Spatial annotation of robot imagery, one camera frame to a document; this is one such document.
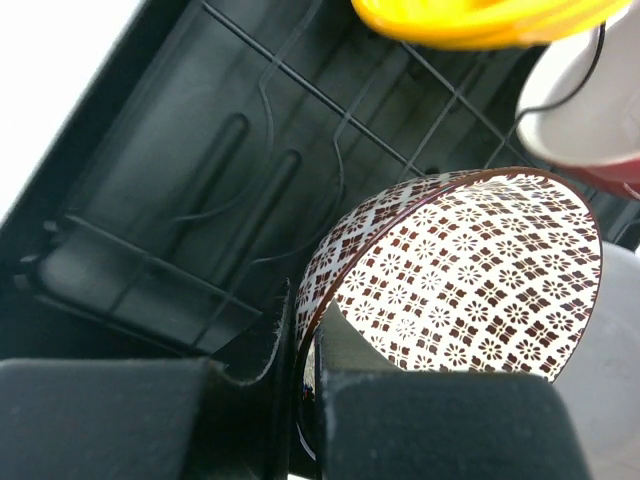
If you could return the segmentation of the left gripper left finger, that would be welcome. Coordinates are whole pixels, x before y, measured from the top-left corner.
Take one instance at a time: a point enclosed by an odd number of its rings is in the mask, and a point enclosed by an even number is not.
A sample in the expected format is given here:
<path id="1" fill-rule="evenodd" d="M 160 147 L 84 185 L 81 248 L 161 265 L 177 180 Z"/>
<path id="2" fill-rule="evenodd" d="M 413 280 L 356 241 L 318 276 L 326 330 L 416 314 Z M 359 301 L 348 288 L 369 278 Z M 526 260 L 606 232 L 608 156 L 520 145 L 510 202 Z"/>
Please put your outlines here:
<path id="1" fill-rule="evenodd" d="M 291 288 L 211 357 L 173 357 L 21 293 L 1 301 L 5 479 L 283 479 Z"/>

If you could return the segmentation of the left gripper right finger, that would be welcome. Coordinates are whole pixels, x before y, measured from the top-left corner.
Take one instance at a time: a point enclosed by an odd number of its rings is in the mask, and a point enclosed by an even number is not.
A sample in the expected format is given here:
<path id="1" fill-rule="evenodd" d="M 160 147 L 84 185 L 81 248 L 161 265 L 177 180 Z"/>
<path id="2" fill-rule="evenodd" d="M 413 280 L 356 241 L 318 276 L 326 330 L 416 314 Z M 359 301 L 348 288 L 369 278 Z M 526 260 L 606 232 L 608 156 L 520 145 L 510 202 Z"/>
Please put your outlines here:
<path id="1" fill-rule="evenodd" d="M 332 303 L 317 331 L 322 479 L 587 479 L 568 412 L 523 374 L 406 372 Z"/>

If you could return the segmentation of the brown patterned white bowl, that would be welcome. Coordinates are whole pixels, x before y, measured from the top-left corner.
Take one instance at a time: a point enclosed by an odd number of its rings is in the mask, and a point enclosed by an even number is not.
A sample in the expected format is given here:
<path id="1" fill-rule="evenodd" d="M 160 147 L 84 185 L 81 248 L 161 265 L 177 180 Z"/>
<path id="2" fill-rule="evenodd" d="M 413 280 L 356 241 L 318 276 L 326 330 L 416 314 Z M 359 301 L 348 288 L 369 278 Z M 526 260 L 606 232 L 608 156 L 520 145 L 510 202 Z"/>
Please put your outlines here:
<path id="1" fill-rule="evenodd" d="M 296 296 L 300 399 L 316 395 L 330 311 L 403 371 L 554 382 L 593 314 L 603 241 L 586 197 L 551 172 L 413 178 L 367 198 L 318 244 Z"/>

